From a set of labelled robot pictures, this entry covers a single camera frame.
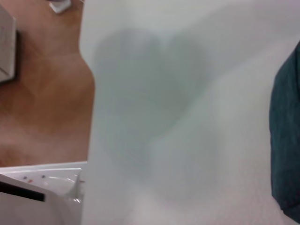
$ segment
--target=white surface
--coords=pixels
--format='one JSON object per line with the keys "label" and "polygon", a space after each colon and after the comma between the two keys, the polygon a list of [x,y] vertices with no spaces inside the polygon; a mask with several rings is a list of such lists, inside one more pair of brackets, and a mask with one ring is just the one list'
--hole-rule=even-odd
{"label": "white surface", "polygon": [[0,5],[0,82],[15,76],[16,21]]}
{"label": "white surface", "polygon": [[292,225],[271,197],[273,79],[298,0],[87,0],[82,225]]}
{"label": "white surface", "polygon": [[85,162],[0,168],[0,181],[45,195],[44,202],[0,192],[1,224],[77,225],[82,203],[77,175]]}

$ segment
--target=small white object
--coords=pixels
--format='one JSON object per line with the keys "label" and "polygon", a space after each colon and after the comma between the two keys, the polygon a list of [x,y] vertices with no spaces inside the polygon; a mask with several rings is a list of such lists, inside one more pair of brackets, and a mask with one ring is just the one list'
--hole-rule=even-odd
{"label": "small white object", "polygon": [[71,0],[53,1],[50,2],[49,5],[55,13],[59,14],[70,8],[72,6],[72,2]]}

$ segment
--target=teal cloth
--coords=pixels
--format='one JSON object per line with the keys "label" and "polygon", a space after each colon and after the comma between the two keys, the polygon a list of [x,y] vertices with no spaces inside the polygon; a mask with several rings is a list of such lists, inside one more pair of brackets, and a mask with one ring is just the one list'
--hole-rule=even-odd
{"label": "teal cloth", "polygon": [[276,75],[270,102],[271,188],[282,211],[300,223],[300,45]]}

